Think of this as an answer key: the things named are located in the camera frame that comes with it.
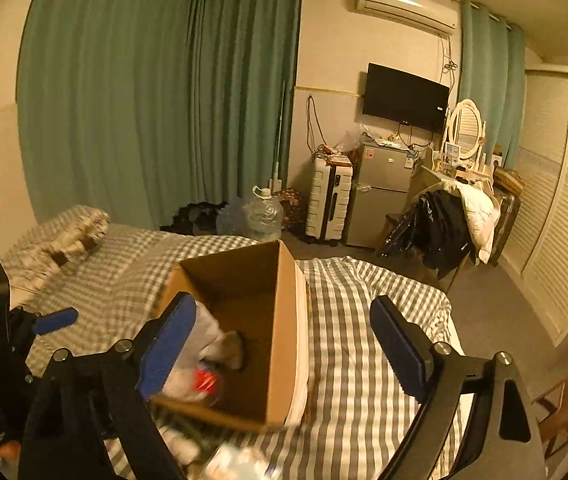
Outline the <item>white garment on chair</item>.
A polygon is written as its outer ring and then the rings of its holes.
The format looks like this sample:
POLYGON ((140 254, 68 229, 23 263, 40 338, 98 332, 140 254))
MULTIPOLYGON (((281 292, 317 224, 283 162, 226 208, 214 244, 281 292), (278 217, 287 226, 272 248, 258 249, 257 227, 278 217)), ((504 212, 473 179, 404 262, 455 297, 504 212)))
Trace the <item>white garment on chair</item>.
POLYGON ((499 202, 480 188, 456 180, 443 180, 437 186, 461 200, 477 257, 482 263, 488 264, 493 249, 494 229, 501 215, 499 202))

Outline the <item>clear plastic bag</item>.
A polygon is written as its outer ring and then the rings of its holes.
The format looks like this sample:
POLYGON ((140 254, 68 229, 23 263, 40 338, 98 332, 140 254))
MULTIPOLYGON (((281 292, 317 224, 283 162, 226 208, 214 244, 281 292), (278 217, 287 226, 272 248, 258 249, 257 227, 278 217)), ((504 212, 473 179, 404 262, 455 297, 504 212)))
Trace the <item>clear plastic bag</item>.
POLYGON ((161 393, 179 402, 218 402, 223 385, 221 370, 241 370, 245 360, 244 338, 237 330, 224 332, 200 301, 195 302, 195 324, 173 363, 161 393))

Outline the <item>small green curtain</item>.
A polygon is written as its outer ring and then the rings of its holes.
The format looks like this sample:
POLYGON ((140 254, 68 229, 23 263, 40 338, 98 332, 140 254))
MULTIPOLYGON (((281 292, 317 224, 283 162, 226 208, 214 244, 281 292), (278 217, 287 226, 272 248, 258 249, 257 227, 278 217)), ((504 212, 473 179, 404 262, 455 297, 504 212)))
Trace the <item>small green curtain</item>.
POLYGON ((523 29, 480 3, 461 3, 462 54, 459 98, 474 101, 487 123, 484 152, 498 146, 502 164, 514 166, 525 104, 523 29))

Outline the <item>large water bottle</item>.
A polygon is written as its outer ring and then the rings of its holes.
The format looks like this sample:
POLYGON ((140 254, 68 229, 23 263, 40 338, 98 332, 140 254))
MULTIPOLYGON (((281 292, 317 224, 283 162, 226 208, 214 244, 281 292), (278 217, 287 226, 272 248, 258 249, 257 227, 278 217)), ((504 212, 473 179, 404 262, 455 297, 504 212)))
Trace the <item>large water bottle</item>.
POLYGON ((284 209, 269 188, 252 188, 252 198, 243 206, 248 236, 258 242, 279 240, 282 235, 284 209))

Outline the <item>large green curtain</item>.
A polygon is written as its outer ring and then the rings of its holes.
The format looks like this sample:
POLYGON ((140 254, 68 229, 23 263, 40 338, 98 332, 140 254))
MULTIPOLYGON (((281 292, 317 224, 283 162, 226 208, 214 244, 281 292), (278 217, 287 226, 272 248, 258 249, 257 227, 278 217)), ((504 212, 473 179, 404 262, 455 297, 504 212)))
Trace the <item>large green curtain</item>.
POLYGON ((38 221, 154 229, 289 159, 301 0, 32 0, 17 105, 38 221))

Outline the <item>silver mini fridge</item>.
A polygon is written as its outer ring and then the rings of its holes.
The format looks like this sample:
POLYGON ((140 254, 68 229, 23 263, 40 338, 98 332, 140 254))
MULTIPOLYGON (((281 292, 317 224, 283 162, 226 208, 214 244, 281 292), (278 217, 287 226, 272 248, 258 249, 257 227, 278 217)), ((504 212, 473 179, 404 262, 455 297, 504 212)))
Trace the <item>silver mini fridge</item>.
POLYGON ((398 220, 412 177, 409 152, 364 141, 357 149, 345 243, 376 248, 387 217, 398 220))

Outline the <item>white louvered wardrobe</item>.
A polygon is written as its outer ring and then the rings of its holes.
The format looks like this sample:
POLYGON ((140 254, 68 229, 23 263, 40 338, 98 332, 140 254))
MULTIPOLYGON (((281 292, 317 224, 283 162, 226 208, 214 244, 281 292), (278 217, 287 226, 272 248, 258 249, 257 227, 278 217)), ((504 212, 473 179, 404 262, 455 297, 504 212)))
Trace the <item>white louvered wardrobe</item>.
POLYGON ((559 346, 568 339, 568 66, 526 71, 514 169, 524 181, 502 264, 559 346))

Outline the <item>white oval vanity mirror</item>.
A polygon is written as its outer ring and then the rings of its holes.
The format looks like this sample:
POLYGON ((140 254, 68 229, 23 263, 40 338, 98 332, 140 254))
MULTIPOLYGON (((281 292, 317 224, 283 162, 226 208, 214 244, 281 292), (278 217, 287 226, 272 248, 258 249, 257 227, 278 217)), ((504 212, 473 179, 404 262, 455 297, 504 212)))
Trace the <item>white oval vanity mirror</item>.
POLYGON ((479 155, 486 136, 486 122, 476 103, 464 99, 447 119, 441 143, 442 160, 449 165, 470 164, 479 155))

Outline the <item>brown cardboard box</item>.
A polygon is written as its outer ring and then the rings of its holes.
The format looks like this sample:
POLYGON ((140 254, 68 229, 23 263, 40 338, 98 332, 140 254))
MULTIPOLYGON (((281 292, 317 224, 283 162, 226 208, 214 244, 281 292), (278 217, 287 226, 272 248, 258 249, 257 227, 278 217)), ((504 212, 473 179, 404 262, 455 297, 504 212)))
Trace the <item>brown cardboard box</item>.
POLYGON ((279 431, 300 424, 308 399, 309 293, 281 240, 177 263, 155 309, 178 292, 202 302, 221 325, 244 338, 245 365, 224 370, 221 399, 206 406, 158 393, 150 402, 237 431, 279 431))

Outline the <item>floral patterned pillow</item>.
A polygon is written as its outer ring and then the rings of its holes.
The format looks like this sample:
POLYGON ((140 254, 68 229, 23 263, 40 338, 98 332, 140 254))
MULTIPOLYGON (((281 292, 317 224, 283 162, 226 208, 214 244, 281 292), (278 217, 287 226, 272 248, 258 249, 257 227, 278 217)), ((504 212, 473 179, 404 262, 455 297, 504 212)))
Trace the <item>floral patterned pillow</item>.
POLYGON ((102 242, 110 226, 105 210, 76 205, 22 235, 2 258, 11 283, 42 285, 79 264, 102 242))

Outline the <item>white suitcase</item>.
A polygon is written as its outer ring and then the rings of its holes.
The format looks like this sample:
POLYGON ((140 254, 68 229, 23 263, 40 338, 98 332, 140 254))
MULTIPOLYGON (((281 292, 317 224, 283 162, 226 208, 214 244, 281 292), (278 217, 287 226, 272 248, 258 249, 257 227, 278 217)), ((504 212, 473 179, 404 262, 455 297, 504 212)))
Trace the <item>white suitcase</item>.
POLYGON ((345 155, 317 158, 308 201, 305 235, 336 243, 345 227, 353 168, 345 155))

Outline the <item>black wall television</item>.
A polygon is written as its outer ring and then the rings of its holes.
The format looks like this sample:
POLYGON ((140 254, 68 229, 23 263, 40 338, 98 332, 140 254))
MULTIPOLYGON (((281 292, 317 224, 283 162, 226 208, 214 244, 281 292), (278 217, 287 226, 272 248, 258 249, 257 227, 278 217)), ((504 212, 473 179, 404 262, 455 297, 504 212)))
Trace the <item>black wall television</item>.
POLYGON ((432 133, 444 131, 450 89, 420 76, 369 63, 362 113, 432 133))

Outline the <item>green topped wooden stool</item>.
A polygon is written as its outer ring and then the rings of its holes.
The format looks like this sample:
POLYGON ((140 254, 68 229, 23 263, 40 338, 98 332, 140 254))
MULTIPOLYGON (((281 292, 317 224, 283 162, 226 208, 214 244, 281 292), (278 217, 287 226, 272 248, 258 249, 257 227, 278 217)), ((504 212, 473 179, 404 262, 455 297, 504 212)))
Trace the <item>green topped wooden stool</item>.
POLYGON ((544 411, 538 427, 544 458, 548 460, 568 445, 568 377, 538 396, 534 407, 544 411))

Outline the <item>black bag on floor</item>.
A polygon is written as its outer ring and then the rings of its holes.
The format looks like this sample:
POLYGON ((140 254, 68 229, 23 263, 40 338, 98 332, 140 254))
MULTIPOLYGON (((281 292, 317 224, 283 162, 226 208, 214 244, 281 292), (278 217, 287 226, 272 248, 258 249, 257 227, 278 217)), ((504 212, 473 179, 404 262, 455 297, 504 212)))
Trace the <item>black bag on floor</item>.
POLYGON ((181 207, 172 217, 172 222, 159 230, 180 235, 199 236, 217 234, 217 219, 227 205, 200 202, 181 207))

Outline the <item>white air conditioner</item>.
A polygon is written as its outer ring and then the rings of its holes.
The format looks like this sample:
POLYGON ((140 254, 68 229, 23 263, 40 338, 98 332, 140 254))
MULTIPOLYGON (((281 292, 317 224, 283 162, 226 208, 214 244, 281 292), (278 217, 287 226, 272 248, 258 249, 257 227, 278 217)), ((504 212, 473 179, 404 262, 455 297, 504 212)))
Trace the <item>white air conditioner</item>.
POLYGON ((355 0, 355 10, 439 36, 452 36, 459 25, 458 12, 432 0, 355 0))

